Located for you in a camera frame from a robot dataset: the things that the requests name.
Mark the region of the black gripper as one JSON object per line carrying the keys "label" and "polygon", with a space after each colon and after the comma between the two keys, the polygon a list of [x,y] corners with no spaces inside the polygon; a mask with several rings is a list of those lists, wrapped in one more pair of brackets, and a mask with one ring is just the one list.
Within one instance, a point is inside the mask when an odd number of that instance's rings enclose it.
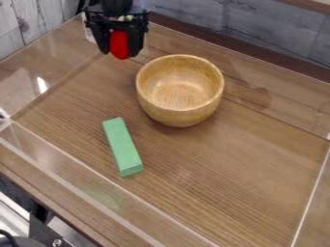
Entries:
{"label": "black gripper", "polygon": [[134,57],[142,49],[144,33],[149,30],[149,12],[140,6],[132,5],[124,14],[106,15],[100,4],[86,4],[82,13],[84,24],[92,30],[100,52],[102,54],[109,52],[109,31],[128,28],[128,55]]}

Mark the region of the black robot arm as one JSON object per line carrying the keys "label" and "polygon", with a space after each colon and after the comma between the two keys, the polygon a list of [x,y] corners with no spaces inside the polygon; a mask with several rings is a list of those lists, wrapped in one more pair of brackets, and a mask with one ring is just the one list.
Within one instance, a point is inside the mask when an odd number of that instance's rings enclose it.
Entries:
{"label": "black robot arm", "polygon": [[133,0],[85,0],[82,12],[100,52],[120,60],[134,57],[144,46],[149,12]]}

